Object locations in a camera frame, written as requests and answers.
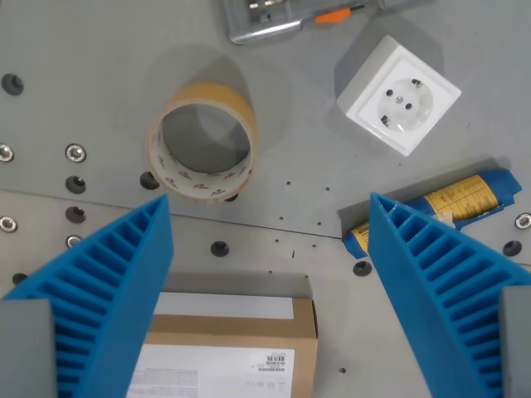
roll of packing tape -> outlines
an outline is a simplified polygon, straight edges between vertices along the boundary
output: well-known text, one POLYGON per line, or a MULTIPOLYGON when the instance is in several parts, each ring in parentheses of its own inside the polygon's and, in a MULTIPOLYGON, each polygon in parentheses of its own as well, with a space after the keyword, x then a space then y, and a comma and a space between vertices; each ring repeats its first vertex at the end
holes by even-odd
POLYGON ((195 202, 213 203, 235 196, 247 184, 256 165, 257 143, 256 118, 241 95, 224 85, 202 82, 183 88, 169 101, 149 130, 146 152, 151 172, 161 185, 195 202), (189 105, 215 107, 241 125, 249 140, 249 153, 236 166, 225 172, 196 172, 170 153, 163 137, 164 118, 189 105))

power outlet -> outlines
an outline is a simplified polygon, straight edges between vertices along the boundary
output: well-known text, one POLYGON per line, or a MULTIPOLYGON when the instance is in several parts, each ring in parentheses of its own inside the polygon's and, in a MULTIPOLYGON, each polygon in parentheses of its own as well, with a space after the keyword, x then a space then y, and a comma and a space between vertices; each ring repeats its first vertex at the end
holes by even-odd
POLYGON ((408 156, 461 91, 385 36, 338 97, 351 120, 408 156))

